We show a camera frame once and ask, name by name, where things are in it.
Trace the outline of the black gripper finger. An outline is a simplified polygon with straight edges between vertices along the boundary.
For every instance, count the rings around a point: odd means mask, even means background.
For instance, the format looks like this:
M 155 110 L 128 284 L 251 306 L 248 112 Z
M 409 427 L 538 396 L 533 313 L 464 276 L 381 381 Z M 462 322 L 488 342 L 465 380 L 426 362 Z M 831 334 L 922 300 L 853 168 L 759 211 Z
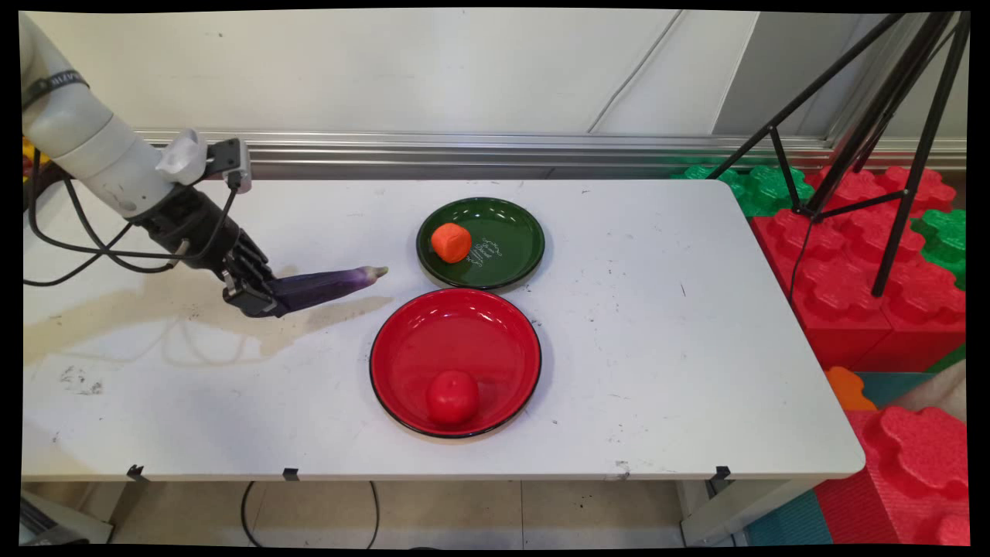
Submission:
M 255 288 L 250 281 L 236 275 L 223 275 L 223 282 L 223 300 L 245 316 L 255 320 L 282 316 L 282 307 L 270 292 Z
M 268 258 L 244 231 L 238 232 L 232 247 L 232 276 L 264 293 L 271 293 L 268 283 L 275 280 Z

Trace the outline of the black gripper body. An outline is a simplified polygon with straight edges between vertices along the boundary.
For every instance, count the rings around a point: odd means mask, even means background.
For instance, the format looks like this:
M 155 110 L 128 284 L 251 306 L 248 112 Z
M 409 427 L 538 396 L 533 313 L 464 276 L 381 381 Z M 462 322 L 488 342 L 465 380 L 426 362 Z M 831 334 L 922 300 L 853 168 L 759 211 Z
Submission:
M 183 263 L 212 272 L 222 282 L 223 275 L 232 275 L 232 247 L 244 231 L 229 215 L 235 197 L 229 193 L 220 206 L 194 186 L 177 186 L 130 222 L 169 253 L 177 253 L 187 241 Z

